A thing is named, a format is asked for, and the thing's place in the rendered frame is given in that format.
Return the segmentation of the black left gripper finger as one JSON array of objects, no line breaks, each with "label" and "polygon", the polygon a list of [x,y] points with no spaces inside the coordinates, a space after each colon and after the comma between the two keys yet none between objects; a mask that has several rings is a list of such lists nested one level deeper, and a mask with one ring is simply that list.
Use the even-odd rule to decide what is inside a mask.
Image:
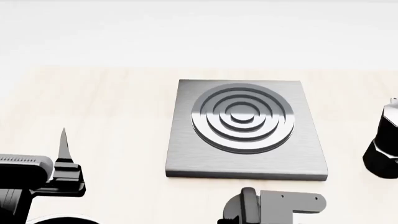
[{"label": "black left gripper finger", "polygon": [[65,163],[71,163],[71,164],[74,163],[74,161],[71,157],[71,154],[70,154],[69,147],[68,147],[67,134],[66,134],[65,128],[63,128],[61,136],[60,136],[58,158],[56,160],[56,163],[59,163],[59,162],[65,162]]}]

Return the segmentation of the silver square stove plate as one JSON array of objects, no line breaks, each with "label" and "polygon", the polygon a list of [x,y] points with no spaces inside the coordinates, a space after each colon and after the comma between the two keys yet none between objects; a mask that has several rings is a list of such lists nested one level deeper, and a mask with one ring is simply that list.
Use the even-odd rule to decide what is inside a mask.
[{"label": "silver square stove plate", "polygon": [[180,80],[165,174],[326,180],[301,82]]}]

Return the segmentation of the black moka pot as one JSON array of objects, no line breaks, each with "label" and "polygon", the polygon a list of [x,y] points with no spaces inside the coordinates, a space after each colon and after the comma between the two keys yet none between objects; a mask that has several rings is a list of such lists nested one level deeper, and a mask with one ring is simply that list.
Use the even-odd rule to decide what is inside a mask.
[{"label": "black moka pot", "polygon": [[398,98],[383,107],[375,138],[363,155],[365,168],[383,179],[398,179]]}]

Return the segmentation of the grey metal mount bracket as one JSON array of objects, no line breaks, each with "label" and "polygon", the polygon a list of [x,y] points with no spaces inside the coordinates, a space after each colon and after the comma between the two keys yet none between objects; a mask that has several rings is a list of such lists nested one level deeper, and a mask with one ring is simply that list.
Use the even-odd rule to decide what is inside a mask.
[{"label": "grey metal mount bracket", "polygon": [[326,208],[320,194],[262,190],[261,224],[293,224],[294,213],[316,214]]}]

